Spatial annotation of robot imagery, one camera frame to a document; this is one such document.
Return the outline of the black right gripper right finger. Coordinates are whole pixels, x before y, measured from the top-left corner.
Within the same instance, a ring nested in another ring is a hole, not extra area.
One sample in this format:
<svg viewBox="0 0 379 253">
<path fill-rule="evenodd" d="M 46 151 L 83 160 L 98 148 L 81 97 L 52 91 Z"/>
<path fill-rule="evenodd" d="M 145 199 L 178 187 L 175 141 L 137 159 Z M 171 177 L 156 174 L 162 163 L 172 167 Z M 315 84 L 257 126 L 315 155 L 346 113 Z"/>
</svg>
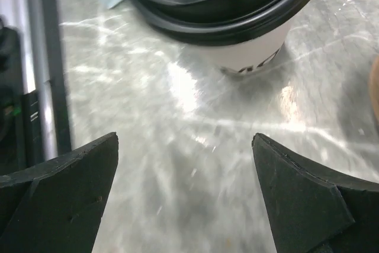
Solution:
<svg viewBox="0 0 379 253">
<path fill-rule="evenodd" d="M 378 184 L 257 133 L 253 158 L 277 252 L 378 252 Z"/>
</svg>

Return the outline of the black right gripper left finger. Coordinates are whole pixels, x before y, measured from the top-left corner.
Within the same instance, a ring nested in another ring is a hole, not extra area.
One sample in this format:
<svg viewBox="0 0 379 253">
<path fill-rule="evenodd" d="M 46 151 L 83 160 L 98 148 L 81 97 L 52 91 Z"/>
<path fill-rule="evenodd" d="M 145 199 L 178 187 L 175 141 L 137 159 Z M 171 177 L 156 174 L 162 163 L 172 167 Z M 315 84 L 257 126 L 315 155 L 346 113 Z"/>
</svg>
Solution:
<svg viewBox="0 0 379 253">
<path fill-rule="evenodd" d="M 117 165 L 111 132 L 1 176 L 1 252 L 91 252 Z"/>
</svg>

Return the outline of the single white paper cup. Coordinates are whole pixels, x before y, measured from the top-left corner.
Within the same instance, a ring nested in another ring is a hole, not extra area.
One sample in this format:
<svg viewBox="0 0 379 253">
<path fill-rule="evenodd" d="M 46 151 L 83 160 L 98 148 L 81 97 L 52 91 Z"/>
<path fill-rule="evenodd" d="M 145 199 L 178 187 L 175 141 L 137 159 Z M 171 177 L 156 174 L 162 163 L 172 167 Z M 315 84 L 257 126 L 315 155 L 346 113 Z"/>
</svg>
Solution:
<svg viewBox="0 0 379 253">
<path fill-rule="evenodd" d="M 190 49 L 223 72 L 245 75 L 269 63 L 278 54 L 292 24 L 291 18 L 268 33 L 239 44 L 219 47 L 191 46 Z"/>
</svg>

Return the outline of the brown pulp cup carrier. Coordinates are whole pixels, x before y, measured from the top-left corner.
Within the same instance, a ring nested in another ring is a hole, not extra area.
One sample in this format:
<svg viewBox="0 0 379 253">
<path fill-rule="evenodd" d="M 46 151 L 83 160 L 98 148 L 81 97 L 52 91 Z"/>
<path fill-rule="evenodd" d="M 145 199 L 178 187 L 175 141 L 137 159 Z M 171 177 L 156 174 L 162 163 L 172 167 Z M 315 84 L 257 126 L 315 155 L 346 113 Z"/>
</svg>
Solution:
<svg viewBox="0 0 379 253">
<path fill-rule="evenodd" d="M 368 91 L 371 100 L 372 110 L 376 121 L 379 121 L 379 57 L 377 56 L 371 67 L 368 80 Z"/>
</svg>

